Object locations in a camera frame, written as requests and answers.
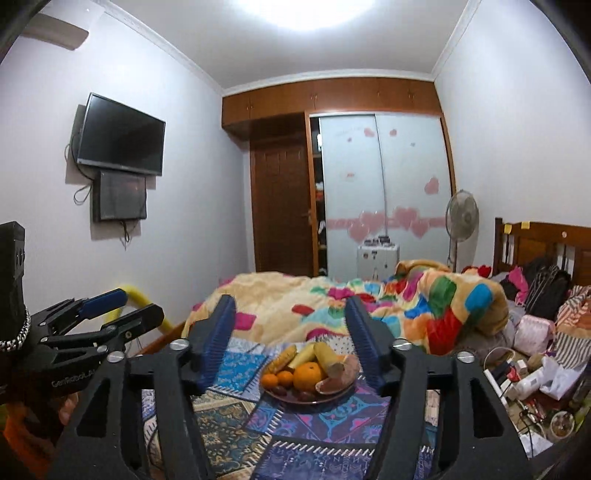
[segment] standing fan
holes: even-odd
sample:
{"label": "standing fan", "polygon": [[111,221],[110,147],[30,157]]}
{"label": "standing fan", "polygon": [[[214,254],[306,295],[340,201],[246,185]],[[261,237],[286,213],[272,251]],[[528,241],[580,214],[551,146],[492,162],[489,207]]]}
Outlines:
{"label": "standing fan", "polygon": [[447,262],[452,262],[453,245],[453,271],[456,271],[457,245],[468,240],[478,225],[478,206],[474,195],[466,190],[457,192],[447,204],[445,226],[450,238],[450,254]]}

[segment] black box below tv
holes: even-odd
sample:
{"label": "black box below tv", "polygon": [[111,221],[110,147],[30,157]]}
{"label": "black box below tv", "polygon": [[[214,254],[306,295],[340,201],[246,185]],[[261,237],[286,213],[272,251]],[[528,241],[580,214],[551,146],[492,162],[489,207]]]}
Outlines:
{"label": "black box below tv", "polygon": [[92,218],[109,220],[144,220],[146,212],[145,177],[101,170],[92,184]]}

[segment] wooden door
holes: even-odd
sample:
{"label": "wooden door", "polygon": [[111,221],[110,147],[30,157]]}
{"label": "wooden door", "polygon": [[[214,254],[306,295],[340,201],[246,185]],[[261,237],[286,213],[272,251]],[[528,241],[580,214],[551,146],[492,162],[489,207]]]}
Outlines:
{"label": "wooden door", "polygon": [[408,82],[413,99],[413,112],[440,115],[441,105],[439,105],[435,84],[421,80],[409,80]]}
{"label": "wooden door", "polygon": [[257,271],[313,275],[306,139],[251,145]]}
{"label": "wooden door", "polygon": [[222,126],[249,120],[251,117],[250,92],[224,97],[222,101]]}
{"label": "wooden door", "polygon": [[380,107],[377,78],[344,78],[316,80],[316,110],[371,111]]}
{"label": "wooden door", "polygon": [[378,79],[378,96],[381,107],[394,112],[409,112],[413,109],[413,100],[406,79]]}
{"label": "wooden door", "polygon": [[313,82],[287,83],[250,93],[251,120],[314,109]]}

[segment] tangerine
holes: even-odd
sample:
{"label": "tangerine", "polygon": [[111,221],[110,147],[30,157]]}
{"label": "tangerine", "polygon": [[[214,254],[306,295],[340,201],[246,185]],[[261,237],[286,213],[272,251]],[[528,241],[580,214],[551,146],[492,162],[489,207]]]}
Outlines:
{"label": "tangerine", "polygon": [[291,388],[294,382],[294,375],[293,373],[284,370],[283,372],[279,372],[277,374],[277,380],[279,380],[279,385],[282,387]]}
{"label": "tangerine", "polygon": [[265,374],[261,377],[261,386],[265,390],[272,390],[277,385],[279,385],[279,379],[277,378],[277,375]]}
{"label": "tangerine", "polygon": [[308,362],[300,365],[294,372],[294,387],[301,392],[314,393],[316,384],[326,377],[320,365]]}

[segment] ceiling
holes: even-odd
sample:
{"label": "ceiling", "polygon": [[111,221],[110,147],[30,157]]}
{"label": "ceiling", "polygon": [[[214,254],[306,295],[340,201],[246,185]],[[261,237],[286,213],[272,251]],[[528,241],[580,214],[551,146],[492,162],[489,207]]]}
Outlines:
{"label": "ceiling", "polygon": [[278,27],[244,11],[239,0],[114,3],[164,37],[223,89],[237,91],[273,77],[325,70],[428,76],[467,0],[375,0],[360,16],[313,31]]}

